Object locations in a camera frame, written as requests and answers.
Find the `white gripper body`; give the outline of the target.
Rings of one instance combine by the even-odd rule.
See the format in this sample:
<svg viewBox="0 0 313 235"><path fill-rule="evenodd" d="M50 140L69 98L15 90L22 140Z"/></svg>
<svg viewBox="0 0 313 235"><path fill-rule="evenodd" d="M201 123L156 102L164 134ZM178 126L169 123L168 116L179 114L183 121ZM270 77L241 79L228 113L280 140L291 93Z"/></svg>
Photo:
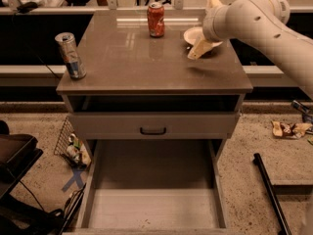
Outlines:
<svg viewBox="0 0 313 235"><path fill-rule="evenodd" d="M202 21L202 32L207 40L219 42L233 38L233 34L227 24L229 8L230 5L219 5L205 9L205 17Z"/></svg>

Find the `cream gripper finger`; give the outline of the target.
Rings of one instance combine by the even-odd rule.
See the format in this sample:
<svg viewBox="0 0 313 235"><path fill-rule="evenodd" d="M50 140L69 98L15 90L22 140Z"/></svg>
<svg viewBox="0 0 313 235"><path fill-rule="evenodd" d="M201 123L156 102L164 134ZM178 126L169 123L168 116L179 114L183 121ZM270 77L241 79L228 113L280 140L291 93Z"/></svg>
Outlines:
<svg viewBox="0 0 313 235"><path fill-rule="evenodd" d="M188 58L191 60L197 60L203 54L213 49L213 43L200 36L190 38L189 43L192 45L192 48L188 53Z"/></svg>
<svg viewBox="0 0 313 235"><path fill-rule="evenodd" d="M211 14L222 6L223 4L220 0L206 0L205 12Z"/></svg>

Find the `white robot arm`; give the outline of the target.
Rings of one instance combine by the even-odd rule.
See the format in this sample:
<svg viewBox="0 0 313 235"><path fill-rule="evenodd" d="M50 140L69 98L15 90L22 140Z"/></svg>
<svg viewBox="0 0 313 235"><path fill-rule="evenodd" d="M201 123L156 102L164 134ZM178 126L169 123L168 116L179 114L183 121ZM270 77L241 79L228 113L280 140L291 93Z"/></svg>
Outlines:
<svg viewBox="0 0 313 235"><path fill-rule="evenodd" d="M286 26L287 0L206 0L201 35L188 57L196 60L215 42L236 38L266 56L313 99L313 39Z"/></svg>

